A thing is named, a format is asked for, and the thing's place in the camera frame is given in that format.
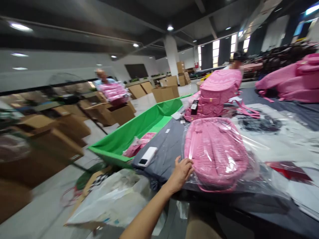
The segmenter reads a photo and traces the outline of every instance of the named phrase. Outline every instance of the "table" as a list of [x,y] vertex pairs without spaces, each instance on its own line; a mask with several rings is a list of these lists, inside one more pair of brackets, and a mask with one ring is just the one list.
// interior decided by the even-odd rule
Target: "table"
[[[245,104],[260,103],[279,111],[294,112],[312,130],[319,130],[319,104],[281,102],[276,99],[274,103],[270,103],[259,97],[254,88],[242,89],[242,91],[241,98]],[[165,134],[167,129],[170,129],[169,134]],[[165,183],[171,175],[174,169],[174,159],[183,151],[183,131],[183,124],[174,119],[170,120],[148,143],[148,146],[158,148],[150,165],[143,171],[137,167],[137,163],[148,147],[144,147],[133,159],[133,166],[138,172],[151,179],[154,189]],[[319,222],[302,213],[292,200],[251,193],[207,194],[196,189],[195,185],[194,188],[188,186],[174,195],[174,198],[183,201],[209,202],[209,206],[216,207],[225,216],[240,221],[248,228],[253,227],[254,231],[258,228],[257,231],[261,231],[264,237],[267,237],[268,232],[272,236],[274,233],[276,236],[280,234],[287,236],[288,233],[289,237],[296,237],[297,234],[306,238],[319,238],[319,233],[317,233]]]

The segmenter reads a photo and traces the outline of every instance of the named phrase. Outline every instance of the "human hand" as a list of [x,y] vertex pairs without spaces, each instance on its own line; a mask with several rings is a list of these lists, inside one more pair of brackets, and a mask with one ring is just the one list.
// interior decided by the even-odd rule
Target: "human hand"
[[175,169],[163,186],[171,195],[181,190],[191,173],[194,171],[192,167],[194,163],[192,160],[184,158],[178,162],[179,159],[180,156],[175,159]]

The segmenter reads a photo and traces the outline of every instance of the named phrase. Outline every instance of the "window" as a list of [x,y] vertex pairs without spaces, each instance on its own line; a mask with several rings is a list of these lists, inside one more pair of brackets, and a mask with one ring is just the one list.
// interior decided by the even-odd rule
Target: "window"
[[198,60],[199,60],[199,66],[202,66],[202,49],[200,46],[198,47]]
[[244,52],[248,51],[249,41],[250,41],[250,36],[247,37],[246,40],[244,41],[244,46],[243,46]]
[[218,67],[219,40],[213,42],[213,67]]
[[236,34],[232,35],[232,41],[231,41],[231,45],[230,45],[230,58],[234,57],[234,52],[236,49],[236,40],[237,40]]

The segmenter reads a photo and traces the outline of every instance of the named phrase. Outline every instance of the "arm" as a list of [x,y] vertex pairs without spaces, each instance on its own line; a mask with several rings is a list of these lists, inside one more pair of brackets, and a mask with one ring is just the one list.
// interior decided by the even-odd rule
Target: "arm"
[[175,159],[175,169],[169,180],[128,225],[120,236],[120,239],[151,238],[165,204],[175,192],[178,192],[183,187],[188,177],[194,171],[192,168],[193,161],[186,158],[179,163],[179,159],[180,156]]

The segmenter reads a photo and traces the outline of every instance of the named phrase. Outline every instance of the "ceiling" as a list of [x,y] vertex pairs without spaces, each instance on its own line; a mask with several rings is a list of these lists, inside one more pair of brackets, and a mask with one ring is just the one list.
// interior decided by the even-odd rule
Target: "ceiling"
[[[102,52],[117,56],[166,56],[163,37],[172,34],[179,51],[300,10],[314,0],[3,0],[1,48]],[[266,6],[268,15],[261,18]],[[274,14],[274,10],[283,10]],[[8,21],[33,29],[17,31]],[[174,27],[167,31],[168,25]]]

